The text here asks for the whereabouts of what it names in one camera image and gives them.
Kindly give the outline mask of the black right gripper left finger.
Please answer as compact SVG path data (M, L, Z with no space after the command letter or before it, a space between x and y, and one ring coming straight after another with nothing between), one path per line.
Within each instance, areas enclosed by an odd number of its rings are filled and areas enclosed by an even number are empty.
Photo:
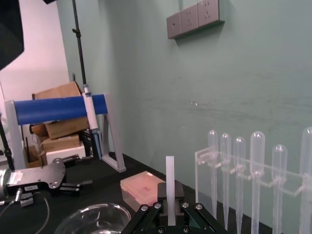
M122 234L165 234L168 224L166 182L157 185L157 201L143 204L121 232Z

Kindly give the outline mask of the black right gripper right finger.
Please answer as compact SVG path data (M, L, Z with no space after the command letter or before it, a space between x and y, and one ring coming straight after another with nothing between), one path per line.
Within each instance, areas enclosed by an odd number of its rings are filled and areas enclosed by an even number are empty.
M214 218L202 203L191 204L186 201L183 185L175 183L176 212L184 215L183 232L185 234L228 234L229 232Z

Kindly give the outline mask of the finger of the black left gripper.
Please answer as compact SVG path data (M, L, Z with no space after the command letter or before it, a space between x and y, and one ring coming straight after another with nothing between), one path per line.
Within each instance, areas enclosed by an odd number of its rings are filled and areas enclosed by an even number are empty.
M86 180L78 183L62 183L59 192L61 194L79 195L83 189L90 189L93 186L92 180Z
M79 159L80 158L78 155L72 155L72 156L63 158L62 161L65 166L74 166Z

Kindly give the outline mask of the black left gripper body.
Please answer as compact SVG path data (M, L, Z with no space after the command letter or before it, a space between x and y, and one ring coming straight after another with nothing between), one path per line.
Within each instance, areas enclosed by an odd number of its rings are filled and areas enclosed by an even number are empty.
M15 171L6 169L5 194L15 195L18 189L23 193L39 190L57 191L65 179L65 172L65 165L59 158L43 167Z

